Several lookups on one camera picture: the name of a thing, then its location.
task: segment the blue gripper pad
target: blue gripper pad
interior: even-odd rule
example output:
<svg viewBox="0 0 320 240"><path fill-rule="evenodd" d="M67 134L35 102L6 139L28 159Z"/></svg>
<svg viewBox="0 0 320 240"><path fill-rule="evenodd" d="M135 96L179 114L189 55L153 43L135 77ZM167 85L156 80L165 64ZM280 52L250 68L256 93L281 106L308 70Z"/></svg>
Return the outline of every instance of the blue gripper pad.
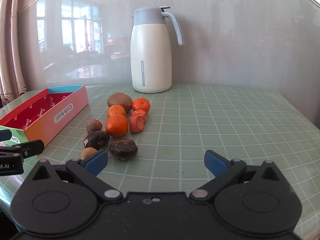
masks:
<svg viewBox="0 0 320 240"><path fill-rule="evenodd" d="M230 165L230 161L212 150L204 154L204 166L216 177L225 172Z"/></svg>
<svg viewBox="0 0 320 240"><path fill-rule="evenodd" d="M108 153L102 149L81 161L81 166L97 176L108 164Z"/></svg>
<svg viewBox="0 0 320 240"><path fill-rule="evenodd" d="M9 129L0 131L0 142L10 140L12 137L12 132Z"/></svg>

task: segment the green box side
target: green box side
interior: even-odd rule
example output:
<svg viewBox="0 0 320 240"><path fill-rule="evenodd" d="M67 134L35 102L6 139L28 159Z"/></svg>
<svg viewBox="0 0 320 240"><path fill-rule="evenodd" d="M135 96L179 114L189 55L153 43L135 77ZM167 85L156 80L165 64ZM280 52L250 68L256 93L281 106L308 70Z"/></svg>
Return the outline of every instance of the green box side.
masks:
<svg viewBox="0 0 320 240"><path fill-rule="evenodd" d="M12 146L18 143L28 142L28 138L26 137L24 130L22 129L15 129L10 127L5 127L0 125L0 131L9 129L12 133L11 140L4 141L5 144Z"/></svg>

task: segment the jug handle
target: jug handle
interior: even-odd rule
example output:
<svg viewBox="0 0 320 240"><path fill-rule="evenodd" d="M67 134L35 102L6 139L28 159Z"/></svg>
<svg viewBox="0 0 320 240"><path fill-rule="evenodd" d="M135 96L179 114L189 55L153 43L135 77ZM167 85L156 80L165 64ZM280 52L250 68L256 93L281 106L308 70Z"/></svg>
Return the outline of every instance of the jug handle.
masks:
<svg viewBox="0 0 320 240"><path fill-rule="evenodd" d="M183 39L181 27L180 27L179 22L175 18L175 16L172 13L169 13L169 12L162 12L162 16L166 17L166 18L170 18L172 20L174 30L176 31L176 34L177 34L178 44L180 46L184 46L184 39Z"/></svg>

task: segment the blue box side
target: blue box side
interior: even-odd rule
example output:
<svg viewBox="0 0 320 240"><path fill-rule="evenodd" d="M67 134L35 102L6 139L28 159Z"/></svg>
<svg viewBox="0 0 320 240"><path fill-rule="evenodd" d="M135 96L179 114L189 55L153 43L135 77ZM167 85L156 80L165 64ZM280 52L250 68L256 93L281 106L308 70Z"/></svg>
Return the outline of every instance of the blue box side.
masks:
<svg viewBox="0 0 320 240"><path fill-rule="evenodd" d="M64 86L64 87L54 87L48 88L49 94L54 93L73 93L77 91L79 88L83 87L84 85L75 85L75 86Z"/></svg>

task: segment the open box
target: open box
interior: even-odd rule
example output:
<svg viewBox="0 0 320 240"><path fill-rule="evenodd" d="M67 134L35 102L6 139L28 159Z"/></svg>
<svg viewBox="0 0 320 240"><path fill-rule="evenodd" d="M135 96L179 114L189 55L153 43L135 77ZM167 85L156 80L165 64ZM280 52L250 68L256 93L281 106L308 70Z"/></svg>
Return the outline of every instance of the open box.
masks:
<svg viewBox="0 0 320 240"><path fill-rule="evenodd" d="M12 146L40 139L47 146L88 103L83 85L45 89L0 119L0 130L12 132L5 143Z"/></svg>

